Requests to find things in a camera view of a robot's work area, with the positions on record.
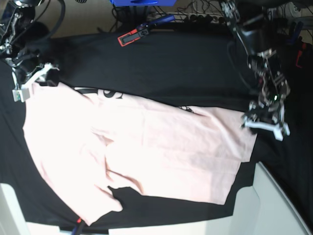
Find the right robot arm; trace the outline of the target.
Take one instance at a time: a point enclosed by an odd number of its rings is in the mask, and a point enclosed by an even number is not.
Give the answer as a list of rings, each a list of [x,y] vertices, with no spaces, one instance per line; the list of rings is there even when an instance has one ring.
[[[43,59],[39,50],[31,51],[26,47],[27,43],[49,40],[64,20],[66,5],[61,0],[60,16],[53,29],[43,36],[27,36],[27,31],[34,28],[39,20],[35,8],[42,3],[41,0],[0,2],[0,60],[12,71],[12,94],[15,102],[25,102],[29,99],[36,82],[48,86],[57,85],[52,77],[59,71],[59,65]]]

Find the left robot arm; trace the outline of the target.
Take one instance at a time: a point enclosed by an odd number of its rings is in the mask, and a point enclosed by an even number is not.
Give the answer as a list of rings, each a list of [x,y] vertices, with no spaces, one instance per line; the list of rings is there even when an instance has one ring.
[[[221,0],[220,8],[226,25],[243,46],[246,63],[258,82],[258,99],[249,104],[242,116],[242,127],[271,131],[278,141],[290,135],[285,122],[285,100],[290,87],[282,72],[274,40],[276,32],[268,10],[250,2]]]

